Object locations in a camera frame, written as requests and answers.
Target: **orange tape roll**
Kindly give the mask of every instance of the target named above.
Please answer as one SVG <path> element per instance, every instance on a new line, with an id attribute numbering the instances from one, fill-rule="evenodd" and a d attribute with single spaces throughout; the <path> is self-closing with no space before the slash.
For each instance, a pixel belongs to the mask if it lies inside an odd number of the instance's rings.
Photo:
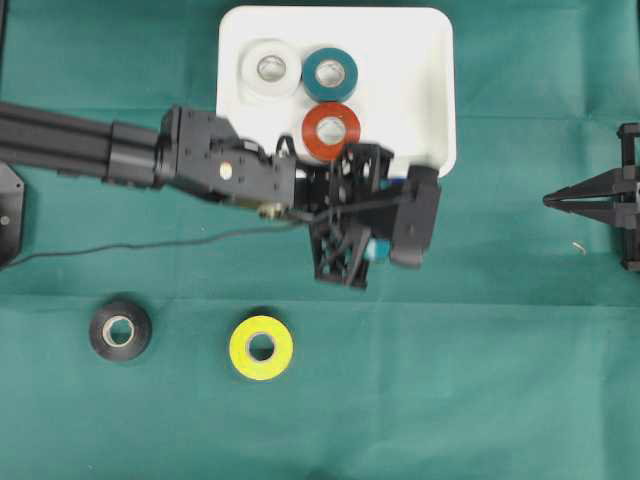
<path id="1" fill-rule="evenodd" d="M 315 158 L 333 162 L 346 144 L 360 141 L 360 121 L 342 103 L 321 103 L 304 117 L 302 140 Z"/>

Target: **blue tape roll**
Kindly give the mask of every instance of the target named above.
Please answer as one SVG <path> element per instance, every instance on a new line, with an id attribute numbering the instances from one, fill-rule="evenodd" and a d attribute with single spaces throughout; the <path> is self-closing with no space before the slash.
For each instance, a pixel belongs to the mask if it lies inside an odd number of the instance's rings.
<path id="1" fill-rule="evenodd" d="M 324 85 L 322 77 L 318 78 L 322 70 L 329 72 L 329 78 L 325 78 Z M 321 48 L 305 60 L 302 81 L 307 93 L 316 102 L 344 102 L 356 88 L 358 67 L 351 55 L 344 50 Z"/>

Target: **white tray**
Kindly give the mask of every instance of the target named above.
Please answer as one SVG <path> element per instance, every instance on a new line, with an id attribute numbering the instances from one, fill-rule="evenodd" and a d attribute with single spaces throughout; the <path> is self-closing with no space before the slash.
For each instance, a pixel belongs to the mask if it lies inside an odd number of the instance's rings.
<path id="1" fill-rule="evenodd" d="M 358 85 L 345 102 L 360 119 L 361 141 L 395 153 L 390 176 L 424 164 L 444 176 L 456 162 L 453 30 L 432 8 L 260 7 L 230 10 L 220 23 L 217 114 L 242 137 L 273 151 L 283 133 L 309 158 L 301 124 L 315 105 L 302 84 L 293 96 L 255 104 L 240 91 L 239 66 L 247 46 L 279 39 L 304 60 L 321 47 L 347 51 L 358 65 Z"/>

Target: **yellow tape roll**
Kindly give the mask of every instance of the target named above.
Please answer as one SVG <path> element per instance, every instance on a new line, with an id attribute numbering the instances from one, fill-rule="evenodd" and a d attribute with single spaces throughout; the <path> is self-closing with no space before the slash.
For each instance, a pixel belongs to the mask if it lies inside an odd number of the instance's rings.
<path id="1" fill-rule="evenodd" d="M 258 335 L 267 335 L 273 342 L 273 354 L 266 360 L 256 360 L 249 344 Z M 229 356 L 233 366 L 252 380 L 270 380 L 284 372 L 293 357 L 293 339 L 282 323 L 273 317 L 258 315 L 247 318 L 236 327 L 229 340 Z"/>

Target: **black cable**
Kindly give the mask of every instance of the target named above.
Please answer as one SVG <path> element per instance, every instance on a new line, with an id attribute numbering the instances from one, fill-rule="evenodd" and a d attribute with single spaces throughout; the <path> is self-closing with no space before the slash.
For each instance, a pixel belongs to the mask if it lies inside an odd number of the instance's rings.
<path id="1" fill-rule="evenodd" d="M 259 235 L 263 233 L 288 232 L 304 224 L 314 224 L 314 223 L 322 222 L 327 218 L 330 218 L 334 214 L 356 213 L 356 212 L 361 212 L 365 210 L 376 210 L 379 208 L 386 208 L 393 205 L 398 205 L 406 201 L 408 201 L 408 199 L 406 196 L 403 195 L 394 199 L 371 200 L 368 202 L 358 202 L 351 205 L 342 205 L 342 206 L 332 207 L 317 215 L 311 215 L 305 212 L 291 211 L 289 212 L 288 215 L 291 218 L 294 218 L 295 221 L 290 222 L 283 226 L 256 227 L 256 228 L 245 228 L 245 229 L 239 229 L 239 230 L 230 230 L 228 232 L 216 233 L 215 235 L 211 235 L 209 237 L 196 238 L 196 239 L 190 239 L 190 240 L 166 240 L 162 242 L 138 243 L 138 244 L 110 243 L 107 245 L 101 245 L 99 247 L 93 247 L 93 248 L 86 248 L 83 250 L 70 250 L 67 252 L 33 253 L 19 260 L 14 260 L 13 262 L 5 265 L 4 267 L 1 267 L 0 271 L 6 270 L 8 268 L 17 267 L 18 265 L 22 265 L 24 263 L 30 262 L 31 260 L 34 260 L 36 258 L 75 257 L 79 255 L 90 255 L 92 253 L 100 253 L 107 250 L 150 250 L 155 248 L 166 248 L 166 247 L 190 247 L 190 246 L 198 246 L 198 245 L 207 245 L 207 244 L 214 243 L 219 240 L 224 240 L 225 238 L 231 238 L 231 237 L 242 237 L 245 235 Z"/>
<path id="2" fill-rule="evenodd" d="M 294 230 L 300 226 L 304 225 L 303 223 L 295 223 L 291 222 L 283 226 L 278 227 L 256 227 L 256 228 L 245 228 L 238 230 L 230 230 L 227 232 L 216 233 L 215 235 L 211 235 L 203 238 L 196 238 L 191 240 L 166 240 L 162 242 L 151 242 L 151 243 L 111 243 L 107 245 L 101 245 L 99 247 L 87 248 L 84 250 L 71 250 L 68 252 L 41 252 L 34 253 L 31 255 L 27 255 L 24 258 L 19 260 L 14 260 L 13 262 L 5 265 L 0 268 L 1 270 L 6 270 L 8 268 L 17 267 L 18 265 L 22 265 L 36 258 L 48 258 L 48 257 L 74 257 L 78 255 L 89 255 L 91 253 L 99 253 L 104 252 L 106 250 L 149 250 L 154 248 L 166 248 L 166 247 L 189 247 L 189 246 L 198 246 L 198 245 L 207 245 L 213 242 L 217 242 L 219 240 L 224 240 L 225 238 L 231 237 L 242 237 L 245 235 L 259 235 L 263 233 L 283 233 L 288 232 L 290 230 Z"/>
<path id="3" fill-rule="evenodd" d="M 409 195 L 401 195 L 392 199 L 385 200 L 369 200 L 366 202 L 352 203 L 351 205 L 340 205 L 336 207 L 329 207 L 324 212 L 318 214 L 312 214 L 307 212 L 301 212 L 299 210 L 291 210 L 287 213 L 290 218 L 298 222 L 304 222 L 308 224 L 320 223 L 327 218 L 331 218 L 332 215 L 340 213 L 358 213 L 367 210 L 378 210 L 380 208 L 392 207 L 394 205 L 400 205 L 410 201 Z"/>

